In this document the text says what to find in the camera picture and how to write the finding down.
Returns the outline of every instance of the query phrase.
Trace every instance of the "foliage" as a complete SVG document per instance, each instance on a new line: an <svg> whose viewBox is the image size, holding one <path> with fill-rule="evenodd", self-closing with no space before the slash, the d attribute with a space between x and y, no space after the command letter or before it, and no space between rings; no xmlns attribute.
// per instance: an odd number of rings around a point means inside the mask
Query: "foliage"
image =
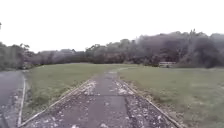
<svg viewBox="0 0 224 128"><path fill-rule="evenodd" d="M25 65L90 62L95 64L135 63L158 66L160 61L177 62L179 67L223 66L224 35L173 32L155 36L142 35L136 40L122 39L106 45L95 44L85 51L62 49L29 51L27 45L6 46L0 43L0 69L21 69Z"/></svg>

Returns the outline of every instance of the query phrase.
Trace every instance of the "overcast sky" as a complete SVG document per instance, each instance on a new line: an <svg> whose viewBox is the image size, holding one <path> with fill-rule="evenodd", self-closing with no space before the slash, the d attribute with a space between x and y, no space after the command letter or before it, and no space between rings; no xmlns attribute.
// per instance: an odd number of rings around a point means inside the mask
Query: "overcast sky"
<svg viewBox="0 0 224 128"><path fill-rule="evenodd" d="M0 0L0 41L84 50L141 34L224 33L222 0Z"/></svg>

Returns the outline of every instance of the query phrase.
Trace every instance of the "gravel path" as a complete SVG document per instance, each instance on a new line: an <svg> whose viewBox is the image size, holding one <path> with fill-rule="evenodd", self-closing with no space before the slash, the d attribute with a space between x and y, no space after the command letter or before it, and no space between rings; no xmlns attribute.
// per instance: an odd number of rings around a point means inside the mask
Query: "gravel path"
<svg viewBox="0 0 224 128"><path fill-rule="evenodd" d="M147 100L118 79L116 72L88 81L26 128L174 128Z"/></svg>

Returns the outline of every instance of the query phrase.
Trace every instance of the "green grass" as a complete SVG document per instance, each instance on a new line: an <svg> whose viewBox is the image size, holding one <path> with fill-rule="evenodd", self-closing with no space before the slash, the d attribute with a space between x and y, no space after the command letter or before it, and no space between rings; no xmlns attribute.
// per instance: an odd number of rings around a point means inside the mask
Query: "green grass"
<svg viewBox="0 0 224 128"><path fill-rule="evenodd" d="M24 105L23 119L50 105L65 91L77 87L94 74L128 66L133 65L77 63L46 65L31 69L26 74L30 89Z"/></svg>
<svg viewBox="0 0 224 128"><path fill-rule="evenodd" d="M224 128L224 69L138 67L120 75L192 128Z"/></svg>

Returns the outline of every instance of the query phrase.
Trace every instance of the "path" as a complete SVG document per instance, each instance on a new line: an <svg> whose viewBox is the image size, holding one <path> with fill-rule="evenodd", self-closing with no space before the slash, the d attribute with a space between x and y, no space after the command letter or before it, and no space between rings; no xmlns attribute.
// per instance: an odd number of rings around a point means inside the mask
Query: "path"
<svg viewBox="0 0 224 128"><path fill-rule="evenodd" d="M28 123L26 128L174 128L145 99L105 73L86 88Z"/></svg>
<svg viewBox="0 0 224 128"><path fill-rule="evenodd" d="M20 71L0 72L0 127L16 127L18 93L23 87L23 75Z"/></svg>

